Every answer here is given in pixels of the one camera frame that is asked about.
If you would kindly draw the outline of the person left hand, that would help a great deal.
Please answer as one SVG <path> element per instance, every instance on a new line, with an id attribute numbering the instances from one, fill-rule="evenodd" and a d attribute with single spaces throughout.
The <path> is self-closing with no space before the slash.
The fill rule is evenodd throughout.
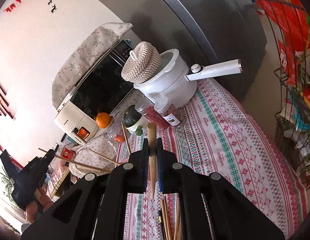
<path id="1" fill-rule="evenodd" d="M 26 206 L 25 216 L 28 223 L 33 223 L 35 221 L 36 214 L 39 212 L 40 207 L 43 208 L 43 212 L 49 209 L 54 202 L 46 194 L 47 190 L 44 188 L 38 188 L 35 191 L 34 201 Z"/>

